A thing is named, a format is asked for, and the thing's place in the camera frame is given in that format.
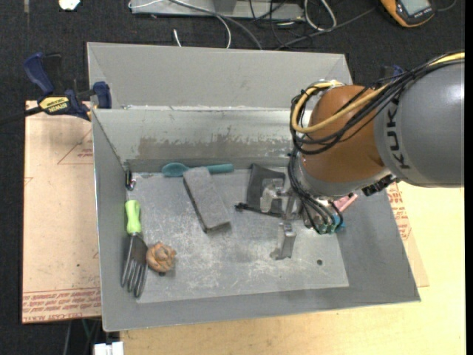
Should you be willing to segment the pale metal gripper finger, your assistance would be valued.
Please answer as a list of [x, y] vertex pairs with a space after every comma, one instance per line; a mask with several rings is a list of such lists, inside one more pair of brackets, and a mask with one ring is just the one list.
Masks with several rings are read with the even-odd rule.
[[[274, 200], [282, 200], [287, 198], [286, 206], [276, 213], [272, 211], [272, 204]], [[296, 201], [295, 192], [289, 188], [286, 189], [280, 182], [271, 182], [263, 190], [260, 197], [260, 210], [264, 214], [269, 214], [282, 219], [291, 219], [293, 216], [293, 207]]]
[[291, 258], [297, 233], [290, 223], [280, 223], [277, 234], [276, 248], [270, 253], [274, 260]]

